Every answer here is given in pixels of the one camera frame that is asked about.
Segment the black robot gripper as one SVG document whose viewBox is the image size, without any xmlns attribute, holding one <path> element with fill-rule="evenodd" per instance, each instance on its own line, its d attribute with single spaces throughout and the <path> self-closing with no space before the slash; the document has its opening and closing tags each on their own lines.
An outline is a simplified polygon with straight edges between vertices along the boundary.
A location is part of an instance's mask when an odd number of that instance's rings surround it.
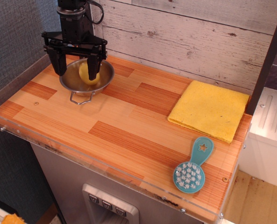
<svg viewBox="0 0 277 224">
<path fill-rule="evenodd" d="M 61 17 L 61 31 L 43 32 L 44 51 L 48 53 L 54 71 L 62 76 L 67 70 L 66 55 L 87 57 L 89 80 L 99 73 L 102 60 L 107 58 L 107 41 L 93 34 L 92 23 L 86 16 L 79 19 Z"/>
</svg>

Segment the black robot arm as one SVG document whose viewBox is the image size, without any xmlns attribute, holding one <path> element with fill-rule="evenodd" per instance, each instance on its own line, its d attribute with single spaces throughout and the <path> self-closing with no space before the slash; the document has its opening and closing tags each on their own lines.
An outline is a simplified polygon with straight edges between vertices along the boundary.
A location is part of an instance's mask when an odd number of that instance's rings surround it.
<svg viewBox="0 0 277 224">
<path fill-rule="evenodd" d="M 86 58 L 89 79 L 94 80 L 101 62 L 107 58 L 107 41 L 93 34 L 93 25 L 103 21 L 104 9 L 93 0 L 59 0 L 57 3 L 61 31 L 42 32 L 44 51 L 59 76 L 67 70 L 67 55 Z"/>
</svg>

